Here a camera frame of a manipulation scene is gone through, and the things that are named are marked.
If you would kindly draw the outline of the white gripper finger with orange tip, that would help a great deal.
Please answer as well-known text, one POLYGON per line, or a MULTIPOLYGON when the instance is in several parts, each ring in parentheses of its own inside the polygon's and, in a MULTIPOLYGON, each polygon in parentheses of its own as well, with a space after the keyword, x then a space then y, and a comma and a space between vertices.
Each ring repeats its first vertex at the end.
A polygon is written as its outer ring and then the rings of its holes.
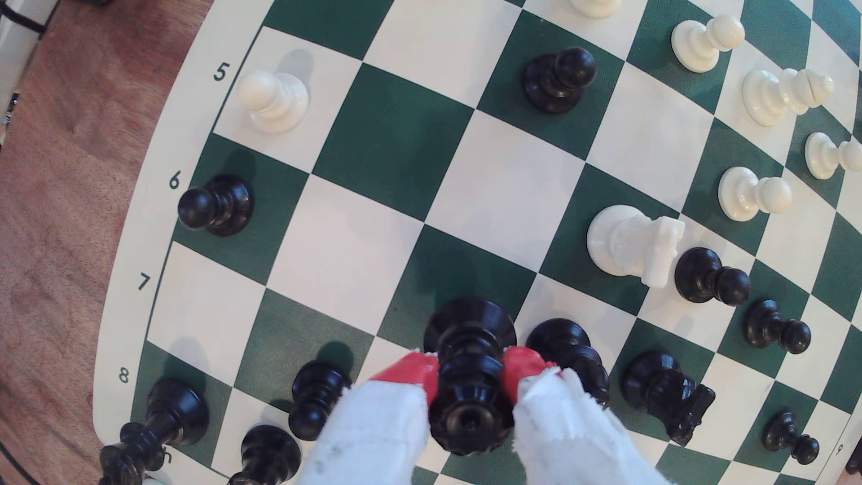
POLYGON ((347 391, 296 477, 297 484, 410 484, 429 438, 439 359, 411 351, 347 391))
POLYGON ((584 390, 578 374, 525 346, 502 356, 514 442, 528 484, 669 484, 627 429, 584 390))

